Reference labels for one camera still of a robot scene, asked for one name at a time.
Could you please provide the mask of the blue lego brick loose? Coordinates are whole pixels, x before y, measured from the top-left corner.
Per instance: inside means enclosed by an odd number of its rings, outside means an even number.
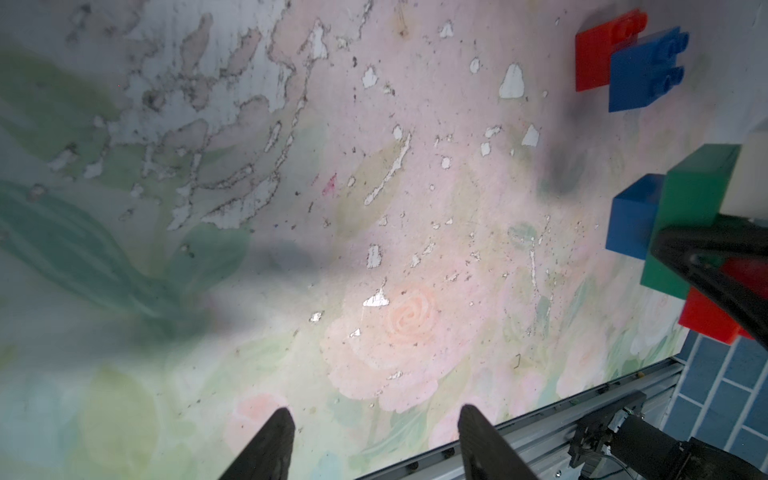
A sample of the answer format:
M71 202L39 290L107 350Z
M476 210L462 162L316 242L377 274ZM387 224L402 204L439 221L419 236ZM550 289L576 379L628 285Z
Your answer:
M613 198L607 250L646 259L664 180L663 174L646 174Z

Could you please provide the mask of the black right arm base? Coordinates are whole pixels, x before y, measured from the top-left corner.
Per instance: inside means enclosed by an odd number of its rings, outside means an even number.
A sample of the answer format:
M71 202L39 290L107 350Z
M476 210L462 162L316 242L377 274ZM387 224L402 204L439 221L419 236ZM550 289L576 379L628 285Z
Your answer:
M639 413L646 399L645 393L633 391L578 420L575 434L569 443L568 453L571 457L569 466L579 467L591 455L600 453L602 447L613 435L610 432L610 425L616 415L624 410L628 410L630 414Z

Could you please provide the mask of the blue lego brick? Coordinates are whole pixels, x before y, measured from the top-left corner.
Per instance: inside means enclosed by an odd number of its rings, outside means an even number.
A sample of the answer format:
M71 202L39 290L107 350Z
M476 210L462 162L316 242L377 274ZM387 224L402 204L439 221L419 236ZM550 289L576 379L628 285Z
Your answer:
M646 174L613 198L607 250L646 259L664 180L663 174Z
M680 85L685 69L677 64L690 34L680 27L639 39L610 58L609 112L644 108Z

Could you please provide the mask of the red square lego brick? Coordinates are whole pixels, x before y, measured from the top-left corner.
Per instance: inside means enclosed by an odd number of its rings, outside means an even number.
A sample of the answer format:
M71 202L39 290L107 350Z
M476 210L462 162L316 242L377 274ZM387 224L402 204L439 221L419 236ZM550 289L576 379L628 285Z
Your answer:
M761 299L767 299L767 261L730 258L719 268L726 278L743 285ZM731 345L737 337L756 340L730 312L732 301L722 295L711 298L691 287L678 324L705 337Z

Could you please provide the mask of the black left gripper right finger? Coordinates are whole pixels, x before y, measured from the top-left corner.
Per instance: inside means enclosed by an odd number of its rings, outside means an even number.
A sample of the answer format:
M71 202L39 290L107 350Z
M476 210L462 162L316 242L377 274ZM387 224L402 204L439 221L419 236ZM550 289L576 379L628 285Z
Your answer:
M538 477L482 412L471 404L460 410L459 443L466 479L537 480Z

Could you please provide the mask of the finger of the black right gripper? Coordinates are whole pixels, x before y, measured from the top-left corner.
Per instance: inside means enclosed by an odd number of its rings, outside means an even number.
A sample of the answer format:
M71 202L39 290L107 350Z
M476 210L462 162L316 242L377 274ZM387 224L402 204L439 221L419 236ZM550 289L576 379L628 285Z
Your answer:
M651 250L690 287L711 298L727 296L732 301L730 312L762 347L767 346L767 299L719 272L730 258L767 261L765 227L735 217L708 227L667 227L659 232Z

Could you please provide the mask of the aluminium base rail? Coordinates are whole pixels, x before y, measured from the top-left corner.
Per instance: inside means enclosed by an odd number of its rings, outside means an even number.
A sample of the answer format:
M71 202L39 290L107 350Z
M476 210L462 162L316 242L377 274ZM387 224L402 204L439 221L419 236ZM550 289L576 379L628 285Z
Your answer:
M499 433L520 454L540 479L575 479L579 468L569 466L569 444L578 421L635 392L645 395L640 407L623 407L611 423L617 427L632 411L654 427L663 423L685 364L675 357L622 376L617 380L571 396L497 426ZM366 479L462 479L460 443L451 442L424 454L366 474Z

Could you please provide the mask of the red small lego brick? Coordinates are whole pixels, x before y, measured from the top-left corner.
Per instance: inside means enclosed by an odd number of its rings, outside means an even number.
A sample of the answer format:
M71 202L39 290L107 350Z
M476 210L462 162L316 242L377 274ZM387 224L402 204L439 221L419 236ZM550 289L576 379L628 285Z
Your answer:
M575 91L583 92L610 83L613 53L637 42L648 24L648 15L631 10L575 35Z

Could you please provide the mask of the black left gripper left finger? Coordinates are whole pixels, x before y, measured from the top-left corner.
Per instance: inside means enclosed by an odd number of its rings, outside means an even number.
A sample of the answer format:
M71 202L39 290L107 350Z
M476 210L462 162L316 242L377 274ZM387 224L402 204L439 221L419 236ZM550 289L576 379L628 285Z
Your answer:
M286 407L278 408L219 479L287 479L295 432L290 411Z

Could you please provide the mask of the green long lego brick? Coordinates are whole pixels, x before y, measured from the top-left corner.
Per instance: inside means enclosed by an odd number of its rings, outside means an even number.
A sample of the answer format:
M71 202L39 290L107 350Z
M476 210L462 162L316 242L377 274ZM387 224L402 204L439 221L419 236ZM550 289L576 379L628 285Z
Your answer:
M664 180L640 284L685 300L689 284L657 260L651 247L667 227L715 223L741 151L738 144L705 144L671 168Z

